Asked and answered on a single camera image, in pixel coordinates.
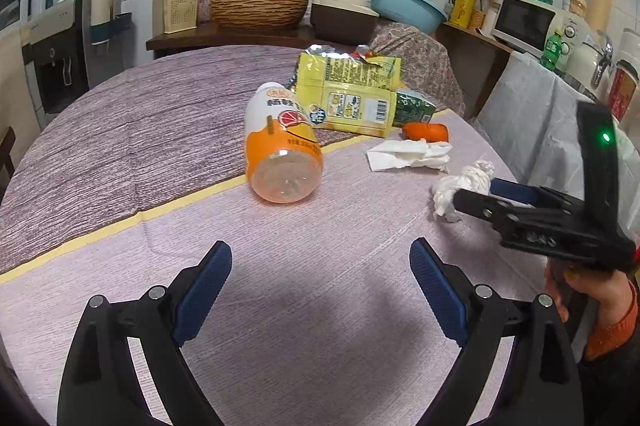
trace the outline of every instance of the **carrot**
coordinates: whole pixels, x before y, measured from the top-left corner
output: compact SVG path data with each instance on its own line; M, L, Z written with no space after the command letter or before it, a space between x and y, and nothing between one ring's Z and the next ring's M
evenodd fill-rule
M449 130L443 124L429 122L408 122L402 127L407 139L427 142L449 142Z

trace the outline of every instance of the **plastic basin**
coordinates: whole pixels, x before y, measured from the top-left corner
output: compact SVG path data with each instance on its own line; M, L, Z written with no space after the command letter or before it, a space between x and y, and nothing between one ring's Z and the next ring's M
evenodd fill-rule
M372 0L371 8L383 18L412 25L432 34L447 19L431 0Z

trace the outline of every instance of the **barcode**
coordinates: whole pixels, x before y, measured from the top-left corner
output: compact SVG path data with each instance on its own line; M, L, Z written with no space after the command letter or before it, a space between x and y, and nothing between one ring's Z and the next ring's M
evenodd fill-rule
M384 99L378 100L378 106L376 107L376 122L386 122L386 113L389 108L389 103Z

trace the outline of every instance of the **microwave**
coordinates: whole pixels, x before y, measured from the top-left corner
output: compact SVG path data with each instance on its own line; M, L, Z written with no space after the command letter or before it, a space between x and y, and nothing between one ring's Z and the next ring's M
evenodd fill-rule
M587 22L577 14L537 0L504 0L492 35L512 48L540 58L546 40L556 30L562 33L562 56L556 68L565 72L572 52L589 37L594 38Z

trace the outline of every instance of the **tissue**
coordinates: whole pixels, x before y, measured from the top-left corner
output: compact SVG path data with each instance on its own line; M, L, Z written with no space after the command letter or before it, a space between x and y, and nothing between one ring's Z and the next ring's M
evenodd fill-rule
M462 168L460 175L443 177L433 187L434 216L444 216L449 222L462 219L453 207L453 195L458 190L469 190L483 195L489 194L491 178L494 176L494 164L489 161L476 161Z
M448 142L396 141L385 142L367 151L371 171L383 171L392 168L426 166L444 170L449 162L452 146Z

